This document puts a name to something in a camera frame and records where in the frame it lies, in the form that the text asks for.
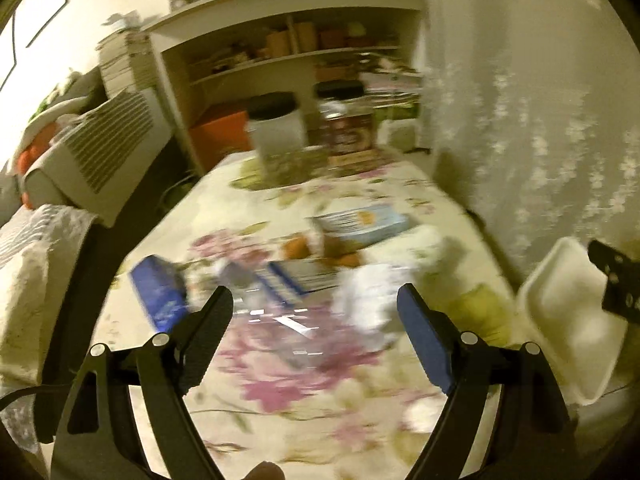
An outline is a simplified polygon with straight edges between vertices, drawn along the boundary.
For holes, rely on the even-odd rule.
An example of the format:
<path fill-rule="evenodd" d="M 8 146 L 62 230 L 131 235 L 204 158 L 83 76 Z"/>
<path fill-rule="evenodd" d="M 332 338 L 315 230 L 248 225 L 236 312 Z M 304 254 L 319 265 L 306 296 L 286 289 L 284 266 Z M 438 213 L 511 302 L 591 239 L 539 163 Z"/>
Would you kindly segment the white plastic trash bin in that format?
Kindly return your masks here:
<path fill-rule="evenodd" d="M 516 295 L 525 337 L 541 348 L 568 404 L 603 396 L 623 348 L 628 323 L 603 310 L 605 286 L 585 246 L 562 237 Z"/>

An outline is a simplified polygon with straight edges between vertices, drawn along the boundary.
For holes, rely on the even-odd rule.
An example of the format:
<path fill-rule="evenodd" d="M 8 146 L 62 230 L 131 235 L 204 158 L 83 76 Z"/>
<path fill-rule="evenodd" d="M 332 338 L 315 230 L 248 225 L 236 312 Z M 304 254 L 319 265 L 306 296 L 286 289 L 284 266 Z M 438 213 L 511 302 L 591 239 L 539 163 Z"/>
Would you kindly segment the dark blue small box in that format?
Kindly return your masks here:
<path fill-rule="evenodd" d="M 159 333 L 172 328 L 189 313 L 186 286 L 178 266 L 149 255 L 129 272 L 130 281 L 143 310 Z"/>

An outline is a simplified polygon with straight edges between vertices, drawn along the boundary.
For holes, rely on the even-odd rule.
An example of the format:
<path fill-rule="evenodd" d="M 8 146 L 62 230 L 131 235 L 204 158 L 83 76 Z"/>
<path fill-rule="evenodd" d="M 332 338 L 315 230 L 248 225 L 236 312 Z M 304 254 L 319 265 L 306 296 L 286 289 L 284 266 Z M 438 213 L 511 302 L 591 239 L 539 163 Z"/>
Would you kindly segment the white knit blanket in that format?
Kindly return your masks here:
<path fill-rule="evenodd" d="M 96 215 L 21 207 L 1 227 L 1 392 L 40 383 L 56 320 Z"/>

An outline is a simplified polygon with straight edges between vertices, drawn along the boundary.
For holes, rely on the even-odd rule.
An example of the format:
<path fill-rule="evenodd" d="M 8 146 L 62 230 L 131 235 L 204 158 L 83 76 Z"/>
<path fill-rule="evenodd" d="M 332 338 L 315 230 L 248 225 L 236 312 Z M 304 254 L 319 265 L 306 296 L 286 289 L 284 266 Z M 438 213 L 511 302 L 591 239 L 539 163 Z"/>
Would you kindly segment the crumpled white paper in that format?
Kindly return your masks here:
<path fill-rule="evenodd" d="M 364 350 L 384 349 L 401 332 L 398 290 L 440 271 L 446 245 L 436 226 L 420 224 L 364 248 L 362 266 L 338 272 L 332 314 L 355 333 Z"/>

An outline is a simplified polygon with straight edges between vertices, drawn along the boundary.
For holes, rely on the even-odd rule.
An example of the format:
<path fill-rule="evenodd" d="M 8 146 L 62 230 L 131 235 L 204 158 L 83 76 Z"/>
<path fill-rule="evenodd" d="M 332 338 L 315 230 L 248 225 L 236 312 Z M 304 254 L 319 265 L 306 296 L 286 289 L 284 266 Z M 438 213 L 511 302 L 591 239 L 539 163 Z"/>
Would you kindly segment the floral tablecloth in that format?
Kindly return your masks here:
<path fill-rule="evenodd" d="M 209 171 L 145 237 L 96 298 L 67 308 L 66 362 L 80 348 L 145 342 L 153 326 L 130 272 L 144 257 L 182 263 L 190 281 L 237 262 L 263 266 L 321 252 L 312 220 L 389 206 L 410 228 L 337 267 L 338 286 L 286 310 L 257 297 L 239 311 L 203 382 L 186 396 L 206 448 L 229 477 L 260 460 L 291 479 L 401 479 L 445 398 L 432 385 L 396 311 L 400 285 L 499 347 L 522 337 L 512 292 L 471 217 L 407 159 L 348 177 L 260 188 L 252 156 Z"/>

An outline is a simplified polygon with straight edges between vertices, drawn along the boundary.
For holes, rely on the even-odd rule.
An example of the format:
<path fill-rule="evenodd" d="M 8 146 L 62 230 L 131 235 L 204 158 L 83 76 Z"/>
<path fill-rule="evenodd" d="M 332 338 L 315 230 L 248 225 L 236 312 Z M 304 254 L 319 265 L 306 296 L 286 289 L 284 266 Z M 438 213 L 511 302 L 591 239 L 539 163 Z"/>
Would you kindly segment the blue striped leaflet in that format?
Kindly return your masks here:
<path fill-rule="evenodd" d="M 269 261 L 254 271 L 264 293 L 285 309 L 327 304 L 338 287 L 338 272 L 319 260 Z"/>

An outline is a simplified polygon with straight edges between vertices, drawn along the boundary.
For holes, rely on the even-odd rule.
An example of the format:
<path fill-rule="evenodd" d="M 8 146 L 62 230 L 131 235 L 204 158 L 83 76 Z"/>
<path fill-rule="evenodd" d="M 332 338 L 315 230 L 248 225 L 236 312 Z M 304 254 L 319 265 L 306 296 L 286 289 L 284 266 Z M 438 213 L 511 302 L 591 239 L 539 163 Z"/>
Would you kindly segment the white lace curtain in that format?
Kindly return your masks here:
<path fill-rule="evenodd" d="M 608 0 L 427 0 L 437 183 L 523 276 L 561 237 L 639 253 L 639 51 Z"/>

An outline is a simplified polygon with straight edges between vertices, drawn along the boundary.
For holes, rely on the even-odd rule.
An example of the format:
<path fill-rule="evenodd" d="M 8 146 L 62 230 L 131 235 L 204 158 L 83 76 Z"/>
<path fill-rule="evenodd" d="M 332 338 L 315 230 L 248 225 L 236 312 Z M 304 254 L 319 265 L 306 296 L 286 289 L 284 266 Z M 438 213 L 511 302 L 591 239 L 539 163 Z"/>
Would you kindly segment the light blue carton box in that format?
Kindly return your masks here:
<path fill-rule="evenodd" d="M 311 218 L 326 256 L 337 257 L 388 240 L 412 227 L 406 214 L 387 204 L 359 207 Z"/>

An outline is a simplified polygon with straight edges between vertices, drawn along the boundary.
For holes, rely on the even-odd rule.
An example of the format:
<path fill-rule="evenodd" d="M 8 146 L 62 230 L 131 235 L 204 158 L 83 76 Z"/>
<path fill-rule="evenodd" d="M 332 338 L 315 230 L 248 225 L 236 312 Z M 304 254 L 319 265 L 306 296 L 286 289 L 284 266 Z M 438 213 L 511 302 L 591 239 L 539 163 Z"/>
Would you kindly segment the orange storage box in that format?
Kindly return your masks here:
<path fill-rule="evenodd" d="M 209 115 L 189 130 L 195 156 L 204 172 L 212 170 L 228 155 L 252 148 L 246 123 L 244 110 L 236 110 Z"/>

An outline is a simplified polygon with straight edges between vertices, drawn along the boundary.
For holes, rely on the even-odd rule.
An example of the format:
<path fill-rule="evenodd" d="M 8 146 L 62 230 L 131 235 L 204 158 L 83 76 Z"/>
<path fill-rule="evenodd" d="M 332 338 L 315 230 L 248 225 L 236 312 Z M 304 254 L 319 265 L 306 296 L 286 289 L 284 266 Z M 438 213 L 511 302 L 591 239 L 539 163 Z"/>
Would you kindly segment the brown glass jar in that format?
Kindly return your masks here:
<path fill-rule="evenodd" d="M 314 95 L 323 141 L 331 156 L 342 157 L 374 148 L 373 105 L 360 80 L 318 82 Z"/>

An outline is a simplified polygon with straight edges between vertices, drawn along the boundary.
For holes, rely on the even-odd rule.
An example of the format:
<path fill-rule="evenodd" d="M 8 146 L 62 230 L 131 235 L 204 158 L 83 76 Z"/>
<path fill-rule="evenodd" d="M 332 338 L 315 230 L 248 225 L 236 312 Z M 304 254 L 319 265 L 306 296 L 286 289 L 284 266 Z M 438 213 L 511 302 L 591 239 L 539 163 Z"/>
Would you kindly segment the white lidded jar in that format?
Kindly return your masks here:
<path fill-rule="evenodd" d="M 274 185 L 292 184 L 297 179 L 296 162 L 308 143 L 295 93 L 253 96 L 247 102 L 246 114 L 246 132 L 265 180 Z"/>

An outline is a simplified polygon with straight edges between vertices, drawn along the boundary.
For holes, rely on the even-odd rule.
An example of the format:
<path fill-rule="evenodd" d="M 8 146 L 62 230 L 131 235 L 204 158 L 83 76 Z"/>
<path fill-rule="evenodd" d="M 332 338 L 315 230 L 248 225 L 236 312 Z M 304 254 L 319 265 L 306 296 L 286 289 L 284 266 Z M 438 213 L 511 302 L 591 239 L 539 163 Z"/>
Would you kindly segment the white shelf unit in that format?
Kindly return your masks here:
<path fill-rule="evenodd" d="M 425 63 L 426 0 L 201 0 L 148 26 L 177 138 L 199 174 L 189 130 L 253 96 L 294 92 L 314 124 L 314 85 Z"/>

